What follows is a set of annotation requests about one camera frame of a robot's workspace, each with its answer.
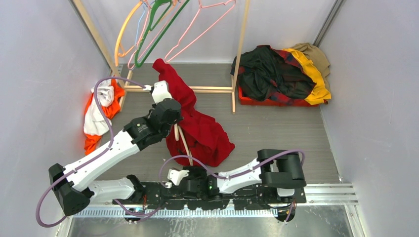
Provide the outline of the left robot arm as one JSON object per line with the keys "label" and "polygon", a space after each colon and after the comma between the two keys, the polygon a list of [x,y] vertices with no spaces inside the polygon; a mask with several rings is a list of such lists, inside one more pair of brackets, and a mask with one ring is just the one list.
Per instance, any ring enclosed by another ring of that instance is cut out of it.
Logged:
{"label": "left robot arm", "polygon": [[113,199],[140,203],[145,188],[134,175],[99,181],[105,171],[150,145],[168,137],[181,117],[181,104],[166,98],[153,105],[149,114],[134,118],[109,141],[86,157],[66,166],[58,163],[48,170],[53,192],[66,216],[75,215],[91,203]]}

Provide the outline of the beige plastic hanger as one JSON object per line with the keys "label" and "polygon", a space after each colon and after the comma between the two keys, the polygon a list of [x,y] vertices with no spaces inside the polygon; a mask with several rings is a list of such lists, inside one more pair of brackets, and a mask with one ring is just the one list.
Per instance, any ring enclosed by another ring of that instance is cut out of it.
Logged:
{"label": "beige plastic hanger", "polygon": [[187,141],[186,141],[186,138],[184,136],[184,133],[183,133],[182,128],[178,124],[175,124],[173,130],[174,130],[174,138],[175,138],[175,141],[176,142],[181,142],[183,144],[183,146],[184,146],[186,155],[189,156],[189,157],[191,157],[191,151],[190,151],[190,149],[188,147],[188,144],[187,144]]}

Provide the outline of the red skirt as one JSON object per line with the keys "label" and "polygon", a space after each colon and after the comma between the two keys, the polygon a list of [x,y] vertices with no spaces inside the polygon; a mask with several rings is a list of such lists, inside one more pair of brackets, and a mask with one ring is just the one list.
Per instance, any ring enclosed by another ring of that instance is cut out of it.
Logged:
{"label": "red skirt", "polygon": [[[219,166],[235,149],[235,144],[230,142],[215,118],[195,109],[195,93],[170,64],[157,59],[153,69],[159,73],[159,81],[165,80],[168,83],[172,97],[181,104],[183,120],[178,125],[183,130],[191,156],[205,165]],[[166,138],[166,145],[171,156],[186,155],[183,144],[175,141],[173,129]]]}

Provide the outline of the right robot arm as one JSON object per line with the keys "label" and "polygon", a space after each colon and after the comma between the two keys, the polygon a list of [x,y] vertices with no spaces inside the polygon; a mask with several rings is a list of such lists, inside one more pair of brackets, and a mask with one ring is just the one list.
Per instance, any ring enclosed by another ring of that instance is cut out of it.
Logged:
{"label": "right robot arm", "polygon": [[253,188],[251,194],[255,197],[267,191],[274,200],[285,203],[307,185],[304,160],[301,150],[262,149],[251,162],[230,171],[216,173],[199,162],[198,166],[170,169],[168,180],[183,197],[219,201]]}

